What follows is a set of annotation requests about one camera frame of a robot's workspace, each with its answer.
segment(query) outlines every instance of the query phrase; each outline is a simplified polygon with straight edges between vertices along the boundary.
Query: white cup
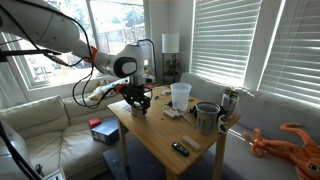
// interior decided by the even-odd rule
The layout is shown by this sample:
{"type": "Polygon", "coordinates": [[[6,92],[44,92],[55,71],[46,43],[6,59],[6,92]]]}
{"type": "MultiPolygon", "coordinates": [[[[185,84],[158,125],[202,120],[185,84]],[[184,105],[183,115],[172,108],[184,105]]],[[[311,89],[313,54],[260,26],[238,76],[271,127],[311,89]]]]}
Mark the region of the white cup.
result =
{"type": "Polygon", "coordinates": [[[172,108],[185,111],[188,108],[191,85],[187,83],[174,83],[170,85],[172,95],[172,108]]]}

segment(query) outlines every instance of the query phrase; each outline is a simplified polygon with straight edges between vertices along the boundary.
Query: table top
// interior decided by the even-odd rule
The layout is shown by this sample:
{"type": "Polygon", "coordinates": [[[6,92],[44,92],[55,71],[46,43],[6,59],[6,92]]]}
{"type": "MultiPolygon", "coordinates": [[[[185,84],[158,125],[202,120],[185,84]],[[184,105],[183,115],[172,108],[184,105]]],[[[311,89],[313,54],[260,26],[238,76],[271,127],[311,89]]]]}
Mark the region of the table top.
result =
{"type": "MultiPolygon", "coordinates": [[[[161,95],[163,90],[169,90],[169,88],[161,87],[153,90],[153,97],[150,102],[151,106],[147,110],[144,118],[132,116],[131,106],[124,100],[110,104],[108,107],[117,116],[118,120],[131,131],[167,169],[176,175],[181,175],[223,135],[218,133],[204,135],[191,127],[182,117],[179,119],[170,119],[163,115],[164,110],[171,109],[171,107],[163,107],[164,104],[168,104],[168,102],[171,101],[171,95],[161,95]],[[194,151],[188,148],[188,146],[182,142],[184,135],[188,135],[200,144],[200,150],[194,151]],[[180,142],[184,145],[189,150],[190,155],[184,157],[175,151],[171,147],[173,142],[180,142]]],[[[187,111],[198,102],[202,102],[202,100],[190,96],[187,111]]],[[[185,116],[196,125],[196,118],[192,117],[187,111],[185,112],[185,116]]],[[[240,115],[235,114],[233,119],[227,120],[228,128],[239,119],[240,115]]]]}

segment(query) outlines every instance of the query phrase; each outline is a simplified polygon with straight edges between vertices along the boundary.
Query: gray sofa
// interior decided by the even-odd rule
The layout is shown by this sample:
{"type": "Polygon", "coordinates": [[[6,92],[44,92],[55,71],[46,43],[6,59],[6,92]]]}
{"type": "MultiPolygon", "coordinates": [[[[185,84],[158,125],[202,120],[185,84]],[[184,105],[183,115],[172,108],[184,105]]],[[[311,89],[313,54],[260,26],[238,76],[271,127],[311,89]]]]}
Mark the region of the gray sofa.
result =
{"type": "MultiPolygon", "coordinates": [[[[180,82],[192,86],[191,95],[204,101],[221,103],[226,86],[203,79],[192,73],[181,75],[180,82]]],[[[240,93],[236,112],[241,119],[229,130],[224,155],[223,179],[237,180],[293,180],[298,179],[295,163],[269,154],[262,158],[250,152],[250,144],[243,139],[243,133],[252,136],[253,130],[259,128],[266,139],[283,140],[303,146],[296,134],[280,130],[286,122],[301,123],[301,129],[320,145],[320,112],[318,109],[304,106],[276,95],[251,92],[254,97],[240,93]]],[[[210,147],[204,159],[211,163],[215,154],[215,145],[210,147]]]]}
{"type": "Polygon", "coordinates": [[[93,140],[88,120],[113,117],[107,105],[119,100],[121,95],[110,97],[89,109],[55,96],[0,110],[0,119],[22,136],[32,165],[40,163],[45,175],[62,167],[68,180],[85,180],[107,171],[102,153],[116,145],[93,140]]]}

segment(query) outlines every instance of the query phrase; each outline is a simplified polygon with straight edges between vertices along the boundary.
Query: lamp shade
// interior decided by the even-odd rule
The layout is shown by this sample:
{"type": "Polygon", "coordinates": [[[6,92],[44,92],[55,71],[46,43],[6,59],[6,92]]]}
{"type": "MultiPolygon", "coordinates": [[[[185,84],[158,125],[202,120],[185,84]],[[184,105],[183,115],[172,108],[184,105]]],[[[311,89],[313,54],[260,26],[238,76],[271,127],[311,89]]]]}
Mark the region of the lamp shade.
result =
{"type": "Polygon", "coordinates": [[[162,53],[179,52],[179,34],[162,34],[162,53]]]}

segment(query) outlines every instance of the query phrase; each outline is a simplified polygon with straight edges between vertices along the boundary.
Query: orange octopus toy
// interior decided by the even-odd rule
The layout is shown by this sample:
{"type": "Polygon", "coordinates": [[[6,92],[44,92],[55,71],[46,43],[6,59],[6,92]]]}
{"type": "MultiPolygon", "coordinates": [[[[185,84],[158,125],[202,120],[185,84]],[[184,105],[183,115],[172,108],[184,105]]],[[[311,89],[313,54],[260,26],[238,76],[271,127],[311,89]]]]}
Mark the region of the orange octopus toy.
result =
{"type": "Polygon", "coordinates": [[[244,138],[250,141],[251,153],[257,157],[263,156],[263,150],[281,158],[295,162],[295,167],[300,180],[320,180],[320,147],[301,129],[289,126],[298,126],[299,123],[285,123],[280,126],[283,131],[296,133],[301,137],[304,147],[298,147],[291,143],[278,140],[262,139],[259,129],[254,130],[257,139],[252,139],[246,132],[244,138]]]}

